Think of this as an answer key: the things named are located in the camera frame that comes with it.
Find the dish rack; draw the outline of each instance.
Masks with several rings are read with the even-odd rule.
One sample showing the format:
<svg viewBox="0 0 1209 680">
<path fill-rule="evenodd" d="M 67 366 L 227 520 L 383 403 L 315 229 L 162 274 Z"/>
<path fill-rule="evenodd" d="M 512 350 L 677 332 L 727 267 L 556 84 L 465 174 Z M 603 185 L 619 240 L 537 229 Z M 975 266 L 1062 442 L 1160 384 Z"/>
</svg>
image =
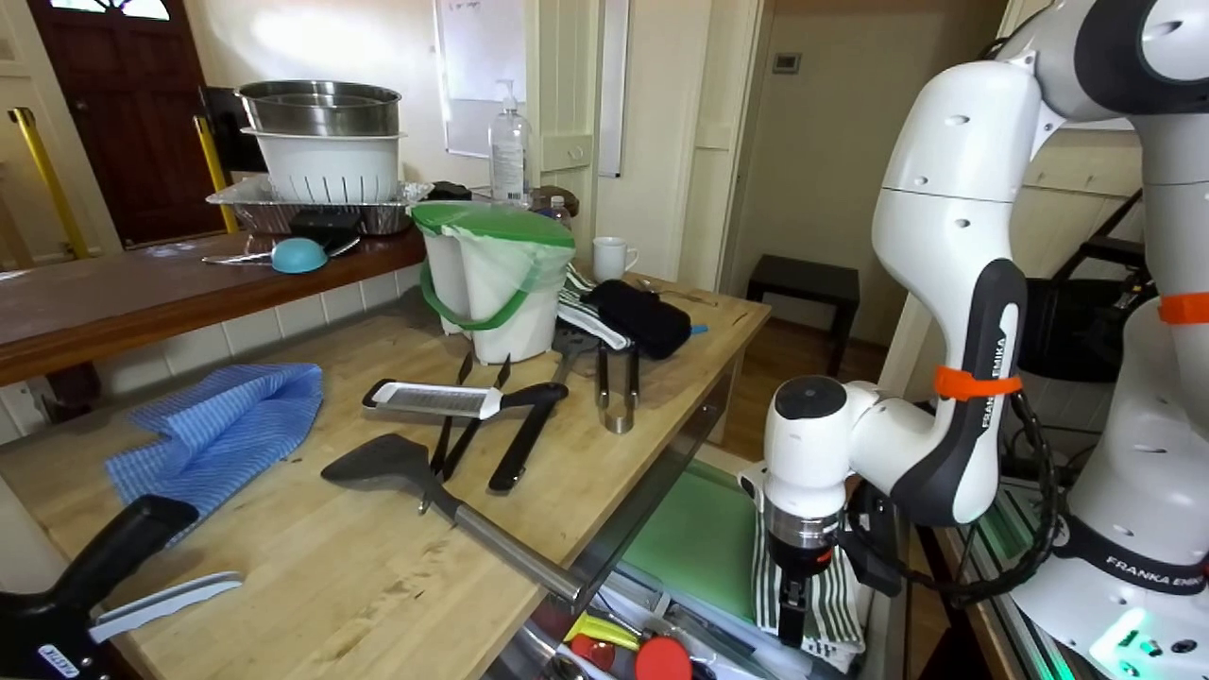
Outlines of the dish rack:
<svg viewBox="0 0 1209 680">
<path fill-rule="evenodd" d="M 298 204 L 378 204 L 392 201 L 396 136 L 280 136 L 255 131 L 273 191 Z"/>
<path fill-rule="evenodd" d="M 235 213 L 247 235 L 285 237 L 293 235 L 298 213 L 341 213 L 333 223 L 354 223 L 368 237 L 388 237 L 414 228 L 410 206 L 425 196 L 421 185 L 396 185 L 388 201 L 297 201 L 280 196 L 268 174 L 247 174 L 235 185 L 210 196 Z"/>
</svg>

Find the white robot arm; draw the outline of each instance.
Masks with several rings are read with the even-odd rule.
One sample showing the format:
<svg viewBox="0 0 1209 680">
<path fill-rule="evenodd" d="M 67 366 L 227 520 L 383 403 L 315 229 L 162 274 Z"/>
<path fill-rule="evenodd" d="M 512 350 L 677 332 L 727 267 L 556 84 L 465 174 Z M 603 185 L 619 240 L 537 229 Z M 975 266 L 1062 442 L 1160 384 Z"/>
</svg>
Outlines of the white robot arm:
<svg viewBox="0 0 1209 680">
<path fill-rule="evenodd" d="M 938 317 L 938 413 L 865 381 L 786 381 L 766 413 L 771 550 L 790 578 L 824 563 L 843 536 L 849 475 L 880 486 L 914 526 L 985 515 L 998 496 L 1002 409 L 1021 389 L 1014 371 L 1027 303 L 1009 248 L 1014 204 L 1062 122 L 1104 116 L 1130 116 L 1144 147 L 1144 254 L 1163 303 L 1130 321 L 1109 434 L 1071 490 L 1055 558 L 1018 602 L 1089 656 L 1130 606 L 1179 618 L 1153 627 L 1148 648 L 1163 656 L 1153 669 L 1206 675 L 1206 0 L 1058 0 L 994 60 L 958 65 L 928 84 L 880 185 L 872 248 Z"/>
</svg>

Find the stainless steel pot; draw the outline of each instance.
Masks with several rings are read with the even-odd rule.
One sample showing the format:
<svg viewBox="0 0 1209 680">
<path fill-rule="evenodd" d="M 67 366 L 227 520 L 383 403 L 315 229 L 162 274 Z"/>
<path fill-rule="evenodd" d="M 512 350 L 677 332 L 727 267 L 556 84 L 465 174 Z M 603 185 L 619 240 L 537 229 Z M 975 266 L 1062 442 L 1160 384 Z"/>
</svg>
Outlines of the stainless steel pot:
<svg viewBox="0 0 1209 680">
<path fill-rule="evenodd" d="M 338 81 L 264 81 L 239 87 L 255 131 L 396 136 L 396 91 Z"/>
</svg>

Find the blue towel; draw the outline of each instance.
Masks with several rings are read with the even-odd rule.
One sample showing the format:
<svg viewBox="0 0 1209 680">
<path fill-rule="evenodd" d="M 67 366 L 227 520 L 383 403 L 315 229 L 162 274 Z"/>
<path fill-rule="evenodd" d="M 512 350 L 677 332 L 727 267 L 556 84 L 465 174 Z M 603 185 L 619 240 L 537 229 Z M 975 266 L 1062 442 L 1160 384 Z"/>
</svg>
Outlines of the blue towel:
<svg viewBox="0 0 1209 680">
<path fill-rule="evenodd" d="M 161 442 L 106 462 L 122 504 L 162 496 L 216 515 L 239 486 L 298 451 L 326 403 L 315 361 L 247 361 L 135 413 Z"/>
</svg>

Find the wooden table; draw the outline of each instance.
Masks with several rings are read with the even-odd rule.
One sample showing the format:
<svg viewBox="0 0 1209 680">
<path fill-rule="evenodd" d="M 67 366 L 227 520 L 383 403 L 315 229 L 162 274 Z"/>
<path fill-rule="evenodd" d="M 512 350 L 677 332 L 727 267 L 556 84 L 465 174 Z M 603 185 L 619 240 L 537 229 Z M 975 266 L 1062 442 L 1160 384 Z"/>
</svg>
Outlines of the wooden table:
<svg viewBox="0 0 1209 680">
<path fill-rule="evenodd" d="M 707 332 L 664 361 L 644 361 L 635 429 L 609 434 L 603 428 L 593 361 L 587 358 L 512 496 L 491 496 L 483 485 L 519 429 L 519 417 L 483 424 L 451 481 L 455 496 L 552 563 L 593 563 L 591 555 L 603 555 L 593 544 L 603 536 L 616 541 L 628 526 L 616 526 L 616 519 L 635 496 L 645 505 L 657 497 L 645 481 L 669 453 L 697 451 L 701 434 L 688 429 L 722 419 L 717 397 L 727 397 L 731 371 L 766 317 L 759 303 L 686 286 L 663 286 L 663 295 Z M 114 602 L 129 602 L 210 572 L 247 578 L 220 602 L 127 636 L 122 648 L 132 665 L 174 680 L 483 675 L 540 606 L 540 587 L 446 519 L 417 515 L 417 497 L 402 490 L 347 490 L 322 481 L 328 462 L 376 434 L 396 429 L 433 444 L 438 424 L 370 419 L 361 402 L 378 379 L 455 381 L 460 350 L 460 339 L 438 335 L 433 313 L 414 303 L 264 350 L 261 358 L 326 371 L 317 428 L 298 453 L 258 475 L 191 541 L 157 555 L 114 593 Z M 556 354 L 540 354 L 519 361 L 512 384 L 547 381 L 552 374 Z M 496 366 L 478 366 L 470 381 L 488 384 L 491 379 Z M 77 555 L 122 511 L 103 462 L 147 442 L 129 409 L 114 403 L 0 451 L 0 475 L 65 555 Z"/>
<path fill-rule="evenodd" d="M 122 354 L 239 313 L 425 262 L 421 229 L 362 240 L 315 274 L 220 267 L 201 256 L 244 254 L 244 235 L 157 240 L 118 256 L 31 267 L 0 285 L 0 384 Z"/>
</svg>

